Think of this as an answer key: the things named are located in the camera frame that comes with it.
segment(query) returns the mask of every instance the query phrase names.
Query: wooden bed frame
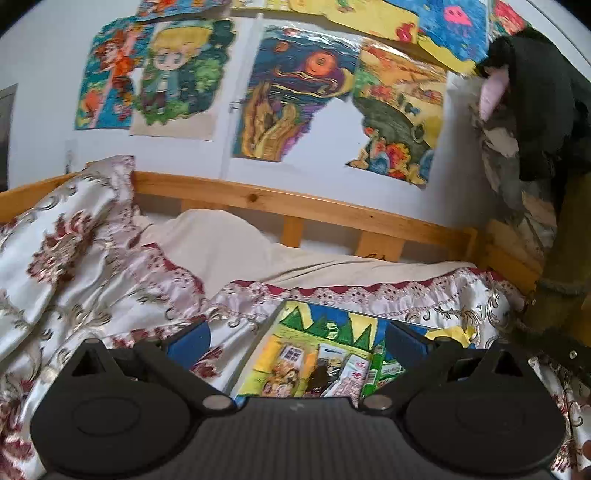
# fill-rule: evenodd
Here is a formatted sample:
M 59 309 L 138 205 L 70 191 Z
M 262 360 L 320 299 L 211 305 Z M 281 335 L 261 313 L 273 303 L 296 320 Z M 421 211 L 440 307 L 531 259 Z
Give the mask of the wooden bed frame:
M 0 193 L 0 223 L 33 207 L 75 175 L 63 175 Z M 180 199 L 181 211 L 241 207 L 282 215 L 281 243 L 288 247 L 299 247 L 304 221 L 316 220 L 360 230 L 355 251 L 359 257 L 396 262 L 405 242 L 413 241 L 445 248 L 449 260 L 470 261 L 480 268 L 493 268 L 524 294 L 535 288 L 538 278 L 535 271 L 488 243 L 484 234 L 473 228 L 460 231 L 349 203 L 229 181 L 136 171 L 133 182 L 136 194 Z

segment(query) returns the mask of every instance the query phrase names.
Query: colorful painting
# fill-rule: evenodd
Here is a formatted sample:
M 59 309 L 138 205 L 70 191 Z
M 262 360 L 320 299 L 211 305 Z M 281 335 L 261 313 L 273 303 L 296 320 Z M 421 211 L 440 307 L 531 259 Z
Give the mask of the colorful painting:
M 515 35 L 530 26 L 510 5 L 501 0 L 491 0 L 489 19 L 488 33 L 491 42 L 504 35 Z
M 74 128 L 129 128 L 134 86 L 129 75 L 144 63 L 153 25 L 120 18 L 104 26 L 92 41 Z
M 269 27 L 243 101 L 235 155 L 281 161 L 317 111 L 350 93 L 358 54 L 357 45 L 340 38 Z
M 291 11 L 288 0 L 232 0 L 232 8 Z
M 159 23 L 134 100 L 131 134 L 211 140 L 215 119 L 203 112 L 220 89 L 235 36 L 227 19 Z
M 359 55 L 353 102 L 369 137 L 350 167 L 424 185 L 443 121 L 446 73 L 371 40 Z
M 289 0 L 299 13 L 324 15 L 329 20 L 377 37 L 417 42 L 418 16 L 384 0 Z
M 265 386 L 269 384 L 269 379 L 277 377 L 276 366 L 278 360 L 285 357 L 286 349 L 297 353 L 297 376 L 292 381 L 289 395 L 293 397 L 316 396 L 308 386 L 313 380 L 314 367 L 318 365 L 323 349 L 330 349 L 333 353 L 342 352 L 345 357 L 339 365 L 344 365 L 349 355 L 371 360 L 372 352 L 379 345 L 384 351 L 384 361 L 394 362 L 392 352 L 385 349 L 384 337 L 389 324 L 389 320 L 370 315 L 288 300 L 252 353 L 231 395 L 269 396 L 265 395 Z M 412 328 L 421 335 L 430 330 L 418 325 Z
M 485 0 L 424 0 L 418 44 L 448 68 L 471 73 L 488 50 Z
M 229 0 L 141 0 L 137 17 L 143 21 L 173 15 L 198 14 L 227 3 Z

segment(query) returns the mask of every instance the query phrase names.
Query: metal screw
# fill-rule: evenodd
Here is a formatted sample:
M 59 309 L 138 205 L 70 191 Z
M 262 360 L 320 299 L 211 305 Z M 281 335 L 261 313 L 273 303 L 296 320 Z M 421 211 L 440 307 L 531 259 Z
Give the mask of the metal screw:
M 392 400 L 386 395 L 370 395 L 364 399 L 363 406 L 371 410 L 387 410 L 392 406 Z
M 225 395 L 209 395 L 203 400 L 203 406 L 208 410 L 226 410 L 230 408 L 234 402 L 230 397 Z

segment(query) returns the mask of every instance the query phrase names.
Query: white wall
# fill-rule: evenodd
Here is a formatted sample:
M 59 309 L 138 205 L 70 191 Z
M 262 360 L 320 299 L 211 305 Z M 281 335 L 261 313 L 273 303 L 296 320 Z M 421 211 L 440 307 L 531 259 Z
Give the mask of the white wall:
M 528 10 L 534 26 L 550 36 L 591 78 L 591 67 L 552 24 L 524 0 L 510 3 L 524 15 Z M 230 119 L 225 109 L 213 142 L 130 137 L 121 130 L 74 131 L 80 81 L 92 38 L 115 18 L 133 15 L 137 5 L 138 0 L 44 0 L 0 38 L 0 89 L 18 83 L 10 140 L 11 187 L 62 174 L 66 151 L 71 149 L 75 170 L 90 160 L 132 154 L 140 170 L 223 178 L 310 193 L 446 226 L 478 226 L 494 214 L 496 199 L 484 177 L 478 143 L 469 126 L 467 105 L 473 96 L 464 90 L 463 80 L 455 76 L 446 97 L 446 121 L 431 182 L 424 190 L 345 167 L 345 162 L 356 157 L 366 137 L 361 116 L 350 102 L 340 100 L 317 114 L 311 131 L 279 164 L 230 158 L 236 118 Z M 534 21 L 536 13 L 541 18 Z M 564 12 L 560 13 L 563 21 L 572 23 Z M 247 46 L 253 51 L 256 41 L 239 35 L 225 76 L 228 88 L 223 95 L 228 105 L 241 96 L 238 79 L 242 83 L 248 79 L 250 67 L 242 63 L 244 60 L 248 64 L 252 57 L 247 55 Z

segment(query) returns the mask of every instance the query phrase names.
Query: anime character drawing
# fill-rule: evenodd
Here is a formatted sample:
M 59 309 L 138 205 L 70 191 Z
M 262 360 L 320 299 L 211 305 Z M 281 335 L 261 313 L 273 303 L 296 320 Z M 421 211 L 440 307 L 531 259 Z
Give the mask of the anime character drawing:
M 129 75 L 144 61 L 153 25 L 134 17 L 105 26 L 95 37 L 86 64 L 76 129 L 129 128 L 134 88 Z
M 211 107 L 235 36 L 232 28 L 231 20 L 190 20 L 167 24 L 154 35 L 135 100 L 148 125 Z

